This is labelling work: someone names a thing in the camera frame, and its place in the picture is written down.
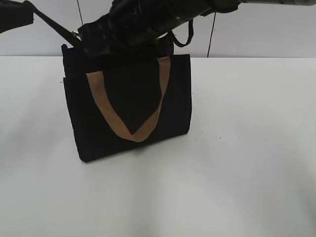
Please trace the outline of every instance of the black handle loop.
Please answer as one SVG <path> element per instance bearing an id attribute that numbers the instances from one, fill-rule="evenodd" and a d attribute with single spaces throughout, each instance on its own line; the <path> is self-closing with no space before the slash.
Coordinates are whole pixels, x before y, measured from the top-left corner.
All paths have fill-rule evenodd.
<path id="1" fill-rule="evenodd" d="M 170 35 L 172 41 L 175 43 L 176 46 L 178 46 L 180 48 L 188 46 L 191 43 L 193 35 L 194 35 L 193 19 L 189 21 L 189 36 L 188 36 L 188 40 L 186 43 L 179 42 L 179 40 L 176 38 L 176 36 L 174 35 L 174 33 L 172 31 L 169 31 L 168 35 Z"/>

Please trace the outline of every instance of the black tote bag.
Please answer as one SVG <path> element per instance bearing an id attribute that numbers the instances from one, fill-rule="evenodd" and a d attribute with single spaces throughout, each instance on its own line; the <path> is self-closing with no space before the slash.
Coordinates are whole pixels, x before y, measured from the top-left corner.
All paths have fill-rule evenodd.
<path id="1" fill-rule="evenodd" d="M 165 56 L 164 49 L 90 58 L 62 47 L 67 105 L 82 161 L 188 133 L 190 56 Z"/>

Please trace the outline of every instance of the tan handle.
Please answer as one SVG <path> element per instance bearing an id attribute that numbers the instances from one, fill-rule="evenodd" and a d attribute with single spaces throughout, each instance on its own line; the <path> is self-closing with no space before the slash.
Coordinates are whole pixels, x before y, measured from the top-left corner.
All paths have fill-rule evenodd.
<path id="1" fill-rule="evenodd" d="M 161 100 L 157 110 L 144 122 L 144 124 L 134 134 L 131 134 L 129 132 L 124 122 L 113 109 L 104 87 L 103 72 L 99 71 L 87 74 L 92 96 L 96 105 L 98 106 L 99 110 L 101 111 L 103 117 L 105 118 L 111 129 L 120 138 L 135 142 L 142 142 L 149 137 L 149 135 L 157 126 L 162 101 L 169 83 L 171 69 L 170 57 L 159 58 L 157 60 L 159 62 L 159 80 L 162 94 Z"/>

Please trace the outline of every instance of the white table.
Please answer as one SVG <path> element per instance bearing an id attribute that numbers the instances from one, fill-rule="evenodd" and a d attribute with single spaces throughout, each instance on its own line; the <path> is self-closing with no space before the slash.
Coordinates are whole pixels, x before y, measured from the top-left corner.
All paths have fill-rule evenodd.
<path id="1" fill-rule="evenodd" d="M 316 59 L 193 59 L 190 133 L 91 164 L 62 77 L 0 57 L 1 237 L 316 236 Z"/>

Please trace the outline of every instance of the black strap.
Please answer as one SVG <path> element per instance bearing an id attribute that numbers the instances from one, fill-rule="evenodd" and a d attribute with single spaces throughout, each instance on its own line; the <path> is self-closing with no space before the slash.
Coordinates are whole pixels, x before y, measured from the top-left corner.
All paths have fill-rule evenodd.
<path id="1" fill-rule="evenodd" d="M 185 44 L 180 43 L 172 31 L 169 31 L 168 35 L 170 35 L 172 41 L 175 43 L 176 46 L 178 46 L 180 48 L 188 46 L 191 43 L 193 35 L 194 35 L 193 19 L 189 21 L 189 36 L 188 36 L 188 40 Z"/>
<path id="2" fill-rule="evenodd" d="M 82 42 L 75 37 L 70 31 L 66 28 L 59 25 L 57 22 L 50 19 L 44 13 L 39 11 L 31 2 L 24 1 L 22 5 L 29 10 L 33 11 L 37 16 L 39 16 L 44 22 L 46 22 L 51 28 L 53 28 L 61 37 L 63 37 L 68 43 L 70 43 L 73 47 L 83 47 Z"/>

